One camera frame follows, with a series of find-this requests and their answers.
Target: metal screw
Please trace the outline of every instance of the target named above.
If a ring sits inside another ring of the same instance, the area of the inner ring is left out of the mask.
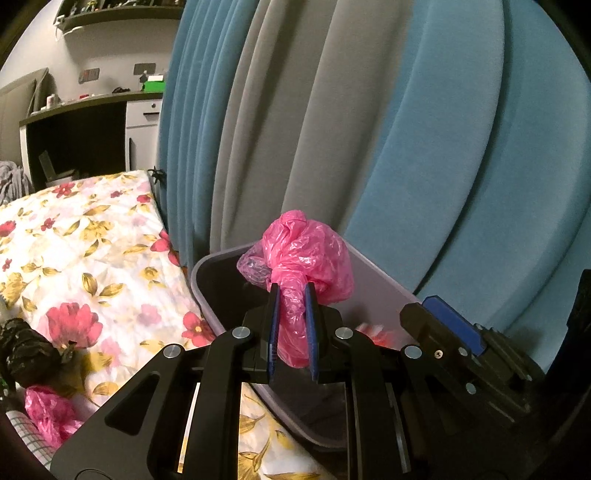
[[[335,330],[335,335],[341,340],[348,340],[353,336],[353,330],[348,327],[339,327]]]
[[[232,330],[232,336],[234,338],[238,338],[238,339],[246,338],[250,334],[251,334],[250,328],[245,327],[245,326],[236,327],[236,328],[234,328],[234,330]]]
[[[415,345],[409,345],[408,347],[406,347],[404,349],[404,355],[406,355],[409,358],[412,358],[413,360],[416,360],[417,358],[421,358],[422,354],[423,354],[423,351]]]
[[[181,348],[178,345],[168,345],[164,348],[163,354],[166,358],[174,358],[181,354]]]

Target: pink plastic bag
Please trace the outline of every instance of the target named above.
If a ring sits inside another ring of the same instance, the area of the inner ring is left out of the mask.
[[[328,225],[307,220],[303,212],[292,210],[269,226],[237,266],[255,285],[262,286],[262,279],[267,290],[272,283],[279,284],[279,357],[291,367],[307,367],[304,289],[313,282],[322,305],[351,296],[353,272],[344,240]]]
[[[49,445],[59,448],[83,422],[74,419],[74,409],[66,398],[48,387],[29,387],[25,410]]]

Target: wall socket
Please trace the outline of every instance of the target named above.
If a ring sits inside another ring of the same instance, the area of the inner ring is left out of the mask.
[[[153,75],[156,73],[155,63],[136,63],[134,65],[134,75],[142,75],[146,72],[147,75]]]
[[[82,72],[80,72],[80,76],[78,77],[78,83],[82,84],[85,82],[92,82],[93,80],[98,80],[99,72],[100,69],[83,70]]]

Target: wall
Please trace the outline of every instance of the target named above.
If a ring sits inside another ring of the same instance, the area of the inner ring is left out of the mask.
[[[106,22],[62,36],[53,25],[60,3],[51,0],[25,30],[0,70],[0,87],[48,67],[51,91],[71,100],[84,93],[111,93],[118,86],[137,90],[135,63],[156,63],[157,72],[168,68],[178,20]],[[99,79],[79,85],[80,72],[95,67]]]

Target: bed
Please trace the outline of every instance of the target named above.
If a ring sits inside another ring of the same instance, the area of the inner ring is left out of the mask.
[[[79,351],[51,386],[80,420],[164,345],[214,338],[193,300],[144,171],[42,190],[0,207],[0,293],[58,348]],[[238,478],[330,479],[242,389]],[[182,470],[184,454],[179,458]]]

